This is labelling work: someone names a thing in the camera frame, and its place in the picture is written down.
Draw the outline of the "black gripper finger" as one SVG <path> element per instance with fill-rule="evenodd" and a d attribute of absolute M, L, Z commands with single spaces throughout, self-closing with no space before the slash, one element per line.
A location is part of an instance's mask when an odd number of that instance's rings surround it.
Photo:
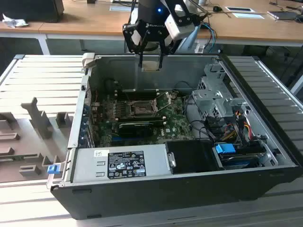
<path fill-rule="evenodd" d="M 138 67 L 141 69 L 143 65 L 143 52 L 148 43 L 149 29 L 146 27 L 146 23 L 142 20 L 137 21 L 135 24 L 123 24 L 122 31 L 125 38 L 128 50 L 131 53 L 139 55 Z M 135 35 L 135 31 L 138 33 L 139 43 L 136 44 L 132 36 Z"/>
<path fill-rule="evenodd" d="M 174 54 L 177 49 L 177 41 L 174 41 L 170 36 L 159 42 L 160 47 L 160 59 L 159 69 L 162 68 L 164 56 Z"/>

